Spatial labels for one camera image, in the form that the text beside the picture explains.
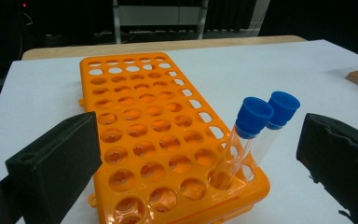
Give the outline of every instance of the rack hole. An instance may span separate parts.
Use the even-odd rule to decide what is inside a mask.
[[[102,63],[100,62],[89,62],[89,66],[90,67],[98,67],[98,66],[101,66]]]
[[[166,82],[155,82],[155,83],[153,83],[153,86],[156,88],[164,88],[167,86],[167,83]]]
[[[118,164],[124,161],[127,157],[127,150],[123,147],[111,148],[104,154],[104,160],[110,164]]]
[[[123,69],[119,68],[119,67],[113,67],[113,68],[109,68],[109,73],[112,74],[119,74],[123,71]]]
[[[189,144],[199,144],[203,141],[202,135],[193,130],[187,130],[184,134],[184,138]]]
[[[193,106],[194,108],[198,109],[201,108],[201,103],[198,100],[189,100],[191,106]]]
[[[160,67],[160,68],[170,68],[171,65],[170,65],[169,63],[160,63],[160,64],[158,65],[158,67]]]
[[[101,114],[98,117],[98,122],[103,125],[113,124],[117,120],[117,116],[112,113]]]
[[[182,93],[183,93],[184,96],[191,96],[193,94],[193,92],[191,90],[188,90],[188,89],[182,90]]]
[[[131,125],[127,129],[127,134],[131,137],[141,137],[147,134],[147,128],[143,124]]]
[[[92,76],[100,76],[103,74],[103,70],[102,69],[92,69],[92,70],[89,70],[89,74],[92,75]]]
[[[138,72],[141,69],[139,67],[137,67],[137,66],[128,66],[126,68],[126,70],[129,71],[129,72]]]
[[[165,135],[159,139],[159,146],[167,151],[175,151],[180,147],[180,141],[175,136]]]
[[[173,92],[170,92],[170,91],[162,91],[159,96],[162,98],[162,99],[165,99],[165,100],[169,100],[169,99],[172,99],[173,97],[175,97],[175,94]]]
[[[99,89],[96,89],[96,90],[93,90],[92,91],[92,94],[94,95],[102,95],[106,92],[108,92],[109,90],[107,88],[99,88]]]
[[[158,119],[152,122],[153,130],[159,133],[166,133],[170,130],[171,124],[166,119]]]
[[[139,97],[143,102],[150,103],[153,102],[156,99],[156,96],[152,94],[144,94]]]
[[[185,174],[191,169],[192,164],[186,156],[178,155],[170,158],[169,166],[177,174]]]
[[[147,71],[151,71],[153,70],[154,66],[151,65],[151,64],[145,64],[144,66],[142,66],[144,70],[147,70]]]
[[[142,115],[141,111],[136,110],[136,109],[129,109],[124,111],[123,113],[123,117],[126,120],[136,120],[138,118],[140,118]]]
[[[130,91],[130,87],[128,86],[118,86],[114,89],[115,92],[121,92],[121,93],[125,93],[125,92],[129,92]]]
[[[151,105],[146,108],[145,112],[146,114],[155,117],[162,114],[162,108],[157,105]]]
[[[101,139],[105,143],[115,143],[122,137],[122,132],[117,129],[110,129],[101,134]]]
[[[149,58],[140,58],[139,61],[141,61],[142,63],[150,63],[152,60]]]
[[[159,182],[165,176],[165,170],[157,162],[149,162],[141,168],[141,176],[150,182]]]
[[[177,85],[179,85],[179,86],[185,85],[185,82],[184,82],[182,79],[176,78],[176,79],[174,80],[174,82],[175,82]]]
[[[162,57],[162,56],[157,56],[157,57],[155,57],[155,60],[156,60],[156,61],[159,61],[159,62],[162,62],[162,61],[165,60],[165,58]]]
[[[201,165],[212,165],[217,161],[216,155],[210,149],[206,148],[198,149],[194,157]]]
[[[110,108],[113,105],[114,105],[113,102],[109,101],[109,100],[101,100],[101,101],[98,101],[97,103],[95,103],[95,107],[100,108],[100,109]]]
[[[118,83],[118,82],[125,81],[126,78],[124,78],[124,77],[112,77],[110,80],[112,80],[113,82]]]
[[[203,121],[205,123],[211,122],[212,117],[207,112],[199,112],[200,115],[200,121]]]
[[[122,105],[133,105],[135,103],[135,99],[131,97],[122,97],[117,100]]]
[[[243,165],[242,171],[243,171],[243,175],[245,176],[245,179],[247,181],[252,181],[255,178],[255,174],[254,174],[252,168],[250,168],[249,166]]]
[[[209,130],[207,130],[206,133],[209,136],[214,137],[216,139],[222,139],[225,136],[223,131],[219,127],[216,127],[216,126],[210,126]]]
[[[148,76],[151,78],[159,78],[159,77],[161,77],[161,74],[160,73],[150,73]]]
[[[166,106],[166,108],[171,112],[179,112],[183,109],[183,107],[177,103],[170,103]]]
[[[190,127],[193,123],[193,120],[191,120],[191,118],[188,116],[180,115],[174,119],[174,122],[179,127]]]
[[[174,71],[169,71],[168,73],[167,73],[170,77],[176,77],[178,74],[176,73],[176,72],[174,72]]]
[[[183,196],[191,201],[198,201],[205,196],[206,186],[198,179],[187,179],[180,185]]]
[[[155,189],[149,197],[152,208],[160,213],[171,211],[177,202],[176,194],[173,190],[167,188]]]
[[[132,75],[131,77],[130,77],[130,79],[132,79],[132,80],[142,80],[142,79],[144,79],[145,77],[144,76],[142,76],[142,75],[140,75],[140,74],[135,74],[135,75]]]
[[[114,211],[114,218],[120,224],[140,223],[145,215],[145,205],[137,198],[125,198],[121,200]]]
[[[147,89],[149,89],[150,87],[146,84],[138,84],[138,85],[135,85],[134,88],[137,90],[137,91],[146,91]]]
[[[94,85],[102,85],[106,82],[106,79],[104,78],[94,78],[91,83]]]
[[[124,59],[123,62],[124,63],[135,63],[135,60],[133,60],[133,59]]]
[[[129,170],[118,170],[109,178],[109,186],[114,191],[126,191],[135,185],[135,175]]]
[[[118,64],[118,61],[117,60],[109,60],[109,61],[106,62],[106,64],[116,65],[116,64]]]
[[[132,148],[133,154],[138,157],[151,157],[156,149],[153,143],[149,141],[141,141],[136,143]]]

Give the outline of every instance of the wooden table edge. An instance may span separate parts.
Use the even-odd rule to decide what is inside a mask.
[[[63,48],[30,49],[22,55],[23,60],[88,57],[100,55],[140,53],[176,49],[204,49],[230,46],[278,44],[307,41],[296,35],[238,37],[223,39],[181,40],[146,42],[121,45],[95,45]]]

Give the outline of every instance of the metal frame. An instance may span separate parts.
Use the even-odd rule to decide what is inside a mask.
[[[197,24],[198,39],[202,39],[209,0],[201,0],[200,7],[143,7],[143,6],[119,6],[117,0],[113,0],[113,24],[115,28],[116,43],[121,44],[121,25],[189,25]],[[158,14],[161,19],[150,18],[144,15]]]

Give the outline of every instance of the cable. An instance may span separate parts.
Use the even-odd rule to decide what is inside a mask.
[[[252,36],[252,34],[255,31],[255,29],[260,29],[261,28],[261,25],[263,24],[263,20],[266,17],[266,14],[267,14],[267,11],[264,12],[263,16],[261,17],[261,20],[257,23],[257,26],[260,26],[260,27],[256,26],[255,28],[253,28],[251,33],[248,35],[248,37]]]
[[[19,56],[17,57],[17,61],[21,59],[22,56],[22,27],[21,27],[21,11],[20,6],[16,4],[17,12],[18,12],[18,19],[19,19],[19,36],[20,36],[20,49],[19,49]]]

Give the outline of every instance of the floor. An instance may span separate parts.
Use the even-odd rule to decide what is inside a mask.
[[[241,30],[238,32],[232,31],[214,31],[204,34],[203,39],[218,39],[218,38],[234,38],[234,37],[249,37],[257,36],[259,27],[249,30]],[[190,40],[196,39],[197,34],[194,32],[129,32],[121,36],[123,44],[126,43],[139,43],[139,42],[154,42],[154,41],[175,41],[175,40]],[[96,35],[96,43],[98,45],[103,44],[115,44],[115,38],[109,33],[101,33]],[[49,35],[46,40],[46,47],[65,47],[75,46],[63,36]]]

